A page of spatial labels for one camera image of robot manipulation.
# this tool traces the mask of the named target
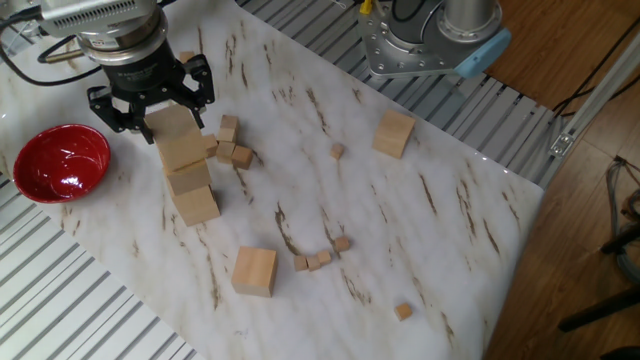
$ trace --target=black cable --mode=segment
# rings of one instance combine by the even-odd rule
[[[616,202],[616,185],[618,183],[618,177],[620,175],[620,170],[623,167],[627,167],[627,171],[631,174],[631,170],[629,167],[634,168],[636,171],[638,168],[632,164],[629,164],[627,160],[621,158],[620,156],[616,156],[613,159],[613,163],[607,169],[606,181],[607,181],[607,192],[609,197],[609,209],[611,210],[611,238],[615,239],[621,232],[627,231],[633,223],[629,223],[624,226],[622,229],[619,228],[618,222],[618,205]],[[629,279],[631,282],[640,284],[640,268],[631,260],[629,255],[625,250],[626,246],[620,249],[616,255],[618,266],[622,273]]]
[[[75,39],[75,35],[69,35],[66,38],[58,41],[55,45],[45,50],[42,54],[38,56],[38,62],[40,64],[47,64],[47,57],[51,55],[54,51],[60,49],[63,45],[67,44],[69,41]]]
[[[638,81],[640,81],[640,74],[639,74],[638,76],[636,76],[635,78],[633,78],[633,80],[629,81],[629,83],[628,83],[627,85],[625,85],[625,86],[623,86],[622,88],[620,88],[620,90],[616,91],[616,92],[611,96],[611,98],[610,98],[609,100],[607,100],[607,101],[611,101],[611,100],[613,100],[613,99],[617,98],[618,96],[622,95],[625,91],[629,90],[633,85],[637,84],[637,83],[638,83]],[[587,95],[587,94],[589,94],[590,92],[592,92],[592,91],[593,91],[593,89],[594,89],[594,88],[591,88],[591,89],[589,89],[589,90],[587,90],[587,91],[585,91],[585,92],[583,92],[583,93],[580,93],[580,94],[578,94],[578,96],[577,96],[577,97]],[[576,112],[575,112],[575,111],[572,111],[572,112],[570,112],[570,113],[562,114],[562,115],[560,115],[560,116],[563,116],[563,117],[565,117],[565,116],[573,116],[573,115],[575,115],[575,114],[576,114]]]
[[[32,8],[26,9],[26,10],[22,10],[22,11],[16,13],[16,14],[12,15],[7,20],[0,22],[0,36],[2,36],[2,32],[6,28],[8,28],[9,26],[11,26],[13,24],[17,24],[19,22],[23,22],[23,21],[37,20],[38,18],[40,18],[40,14],[41,14],[40,6],[35,6],[35,7],[32,7]],[[87,72],[85,72],[83,74],[80,74],[80,75],[77,75],[77,76],[73,76],[73,77],[70,77],[70,78],[67,78],[67,79],[57,80],[57,81],[38,81],[38,80],[34,80],[34,79],[28,77],[22,71],[20,71],[20,69],[16,66],[16,64],[14,64],[13,61],[11,61],[11,59],[9,59],[9,56],[4,51],[2,46],[0,46],[0,58],[22,80],[28,82],[29,84],[36,85],[36,86],[58,86],[58,85],[69,84],[69,83],[72,83],[74,81],[78,81],[78,80],[84,79],[84,78],[86,78],[88,76],[91,76],[91,75],[97,73],[98,71],[100,71],[102,69],[100,66],[98,66],[93,70],[89,70],[89,71],[87,71]]]
[[[420,11],[420,9],[422,9],[422,7],[424,6],[424,3],[427,2],[427,0],[421,0],[420,5],[418,5],[418,7],[406,18],[404,19],[400,19],[398,17],[398,14],[396,13],[396,3],[398,2],[398,0],[393,0],[393,3],[391,3],[391,16],[393,17],[393,20],[397,21],[397,22],[407,22],[410,21],[411,19],[413,19],[414,17],[416,17],[416,15],[418,15],[418,12]]]
[[[160,7],[165,7],[167,5],[171,5],[174,2],[176,2],[176,0],[162,0],[161,2],[158,3],[158,5],[160,5]]]
[[[636,26],[638,26],[640,24],[640,17],[636,19],[636,21],[633,22],[633,24],[631,24],[627,30],[622,34],[622,36],[620,36],[620,38],[618,38],[618,41],[615,42],[615,44],[613,44],[613,46],[611,47],[611,49],[609,49],[609,52],[607,52],[607,54],[602,58],[602,60],[600,61],[600,63],[593,69],[593,71],[591,71],[591,73],[589,74],[589,76],[587,76],[587,78],[582,82],[582,84],[580,85],[580,87],[578,87],[578,89],[573,93],[573,95],[571,95],[570,97],[562,100],[560,103],[558,103],[558,105],[556,105],[553,108],[553,111],[555,113],[555,117],[558,117],[559,114],[561,114],[568,106],[569,104],[579,98],[580,96],[584,96],[586,94],[589,94],[591,91],[593,91],[593,89],[589,89],[587,91],[584,92],[584,94],[580,95],[580,90],[582,90],[585,86],[587,86],[587,84],[591,81],[591,79],[593,79],[593,77],[596,75],[596,73],[598,71],[600,71],[600,69],[602,68],[602,66],[607,62],[607,60],[609,60],[609,58],[611,57],[611,55],[613,55],[613,53],[616,51],[616,49],[620,46],[620,44],[624,41],[624,39],[627,38],[627,36],[629,36],[629,34],[633,31],[633,29],[636,28]]]

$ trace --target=wooden floor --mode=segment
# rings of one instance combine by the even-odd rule
[[[638,0],[498,1],[513,40],[488,73],[549,108],[573,94],[640,16]]]
[[[632,285],[599,247],[611,231],[607,167],[615,155],[640,166],[639,104],[640,86],[609,102],[552,181],[485,359],[598,359],[640,346],[640,305],[568,334],[556,329],[561,318]],[[621,172],[618,198],[637,188]],[[637,245],[629,253],[640,264]]]

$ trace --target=marble surface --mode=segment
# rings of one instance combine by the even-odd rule
[[[229,0],[167,12],[174,52],[202,51],[213,67],[203,132],[238,115],[238,141],[256,151],[249,171],[209,160],[220,218],[185,227],[155,146],[89,111],[85,90],[103,75],[38,88],[0,67],[0,171],[51,126],[104,133],[103,183],[42,207],[206,358],[480,359],[542,190],[420,120],[402,160],[372,150],[384,111],[401,108]],[[92,66],[43,67],[42,46],[16,58],[34,77]],[[334,142],[346,148],[338,162]],[[331,249],[343,234],[348,252],[294,272],[294,254]],[[278,251],[273,298],[233,291],[241,245]],[[413,316],[399,322],[403,302]]]

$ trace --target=red bowl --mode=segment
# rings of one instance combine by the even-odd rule
[[[85,125],[60,125],[31,139],[13,166],[18,190],[41,203],[61,203],[87,195],[109,167],[107,139]]]

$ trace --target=wooden block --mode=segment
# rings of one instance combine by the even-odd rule
[[[340,144],[333,144],[333,146],[331,147],[331,156],[336,160],[340,159],[343,152],[344,152],[344,146]]]
[[[373,148],[395,158],[402,158],[415,124],[414,118],[387,110],[376,130]]]
[[[347,251],[347,250],[349,250],[349,247],[351,246],[349,244],[349,238],[346,237],[346,236],[341,236],[341,237],[337,238],[335,240],[335,244],[336,244],[336,251],[337,252]]]
[[[309,271],[315,271],[320,269],[322,264],[320,264],[320,259],[318,256],[307,256],[307,264],[309,265]]]
[[[211,184],[209,167],[204,159],[176,171],[165,168],[164,175],[174,195],[182,195]]]
[[[235,150],[236,144],[220,141],[218,143],[218,150],[216,151],[216,156],[218,157],[218,162],[223,164],[231,164],[231,157],[233,156],[233,150]]]
[[[218,131],[218,141],[236,142],[240,122],[237,116],[223,115]]]
[[[320,251],[316,256],[318,256],[320,265],[327,265],[331,262],[331,253],[328,250]]]
[[[165,167],[178,170],[206,157],[204,139],[189,109],[173,105],[147,115]]]
[[[194,56],[196,56],[196,53],[193,51],[183,51],[180,53],[180,62],[184,64]]]
[[[182,195],[171,194],[180,217],[187,226],[192,226],[220,216],[218,204],[209,186]]]
[[[218,140],[214,134],[204,136],[204,148],[207,151],[207,158],[216,156]]]
[[[238,294],[271,297],[278,270],[274,250],[241,246],[231,285]]]
[[[307,257],[303,255],[297,255],[293,258],[293,267],[296,268],[296,271],[307,270],[309,268],[309,264],[307,264]]]
[[[409,307],[409,304],[407,303],[396,307],[396,316],[400,321],[408,318],[411,314],[413,314],[413,311],[411,311],[411,307]]]
[[[233,166],[239,169],[249,170],[251,160],[253,160],[253,151],[244,146],[236,146],[231,155]]]

